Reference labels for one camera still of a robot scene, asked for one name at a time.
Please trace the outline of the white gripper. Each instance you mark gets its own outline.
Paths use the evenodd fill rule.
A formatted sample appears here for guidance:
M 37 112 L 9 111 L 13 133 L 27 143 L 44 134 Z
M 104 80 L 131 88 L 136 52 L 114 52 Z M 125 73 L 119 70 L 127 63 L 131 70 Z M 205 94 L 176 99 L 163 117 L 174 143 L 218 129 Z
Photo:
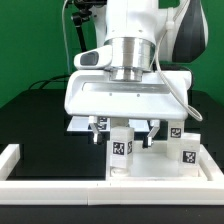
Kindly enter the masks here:
M 109 79 L 106 66 L 112 61 L 112 48 L 100 47 L 80 53 L 74 58 L 77 71 L 68 81 L 64 107 L 73 116 L 90 116 L 89 126 L 93 142 L 100 145 L 102 134 L 98 117 L 157 119 L 148 122 L 149 133 L 143 147 L 149 148 L 160 129 L 159 120 L 184 120 L 191 87 L 189 71 L 145 73 L 140 82 L 118 82 Z

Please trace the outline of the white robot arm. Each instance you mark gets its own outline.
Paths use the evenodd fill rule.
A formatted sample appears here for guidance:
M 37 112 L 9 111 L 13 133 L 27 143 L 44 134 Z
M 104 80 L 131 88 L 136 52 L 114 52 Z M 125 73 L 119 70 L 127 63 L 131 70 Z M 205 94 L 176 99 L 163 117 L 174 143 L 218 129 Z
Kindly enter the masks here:
M 165 71 L 162 61 L 191 62 L 204 51 L 208 27 L 200 0 L 180 0 L 161 9 L 158 0 L 107 0 L 92 5 L 97 48 L 74 58 L 65 110 L 85 116 L 93 141 L 102 142 L 101 117 L 127 127 L 147 120 L 151 144 L 162 121 L 183 122 L 202 115 L 188 104 L 192 76 Z

